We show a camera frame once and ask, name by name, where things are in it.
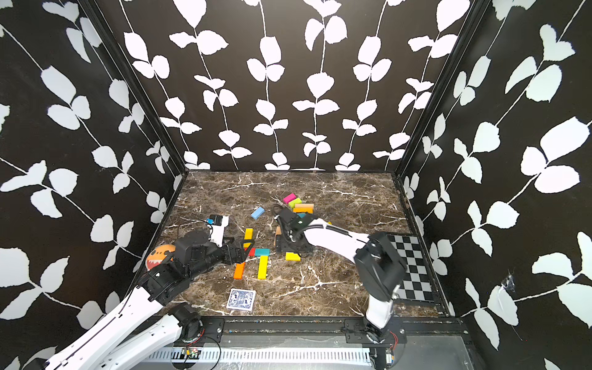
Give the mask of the light blue block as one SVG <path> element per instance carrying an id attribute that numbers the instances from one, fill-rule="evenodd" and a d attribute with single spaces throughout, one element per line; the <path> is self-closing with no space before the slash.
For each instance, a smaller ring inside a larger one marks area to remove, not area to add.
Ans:
<path id="1" fill-rule="evenodd" d="M 255 211 L 254 211 L 254 212 L 251 214 L 251 217 L 252 217 L 254 220 L 257 220 L 257 219 L 259 219 L 259 217 L 260 217 L 260 216 L 262 216 L 262 214 L 263 214 L 264 212 L 265 212 L 265 209 L 264 209 L 264 208 L 262 208 L 262 207 L 259 207 L 259 208 L 257 208 L 257 209 L 256 209 L 256 210 L 255 210 Z"/>

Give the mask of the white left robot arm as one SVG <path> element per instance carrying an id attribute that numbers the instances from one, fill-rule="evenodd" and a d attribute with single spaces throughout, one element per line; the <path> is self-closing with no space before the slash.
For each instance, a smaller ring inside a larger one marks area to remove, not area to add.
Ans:
<path id="1" fill-rule="evenodd" d="M 94 369 L 135 329 L 189 288 L 199 275 L 219 264 L 241 264 L 255 240 L 224 238 L 222 245 L 206 231 L 192 231 L 172 243 L 159 265 L 145 273 L 117 307 L 87 333 L 43 365 L 44 369 Z"/>

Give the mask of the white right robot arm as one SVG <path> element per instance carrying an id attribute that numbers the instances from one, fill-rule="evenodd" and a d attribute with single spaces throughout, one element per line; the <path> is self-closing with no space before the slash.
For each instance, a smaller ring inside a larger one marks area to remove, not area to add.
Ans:
<path id="1" fill-rule="evenodd" d="M 281 205 L 273 207 L 273 214 L 288 251 L 301 254 L 324 248 L 356 266 L 362 286 L 369 294 L 365 318 L 377 330 L 386 328 L 393 315 L 397 291 L 407 273 L 407 263 L 387 234 L 347 231 L 314 214 L 300 217 Z"/>

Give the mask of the orange block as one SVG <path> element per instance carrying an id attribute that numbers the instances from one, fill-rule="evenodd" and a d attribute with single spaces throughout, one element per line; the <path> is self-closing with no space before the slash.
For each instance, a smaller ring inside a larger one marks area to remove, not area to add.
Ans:
<path id="1" fill-rule="evenodd" d="M 236 264 L 233 278 L 234 280 L 241 280 L 245 272 L 245 263 Z"/>

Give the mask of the teal block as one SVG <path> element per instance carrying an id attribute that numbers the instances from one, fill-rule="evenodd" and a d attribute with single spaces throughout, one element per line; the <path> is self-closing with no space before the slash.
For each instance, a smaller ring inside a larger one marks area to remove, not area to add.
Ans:
<path id="1" fill-rule="evenodd" d="M 263 256 L 269 256 L 269 255 L 270 255 L 269 248 L 256 248 L 255 252 L 254 252 L 255 257 L 263 257 Z"/>

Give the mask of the amber yellow short block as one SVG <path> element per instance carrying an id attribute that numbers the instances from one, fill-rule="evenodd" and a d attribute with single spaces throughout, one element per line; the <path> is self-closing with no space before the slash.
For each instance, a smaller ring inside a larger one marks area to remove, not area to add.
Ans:
<path id="1" fill-rule="evenodd" d="M 285 254 L 285 260 L 286 261 L 301 261 L 302 257 L 297 253 L 287 252 Z"/>

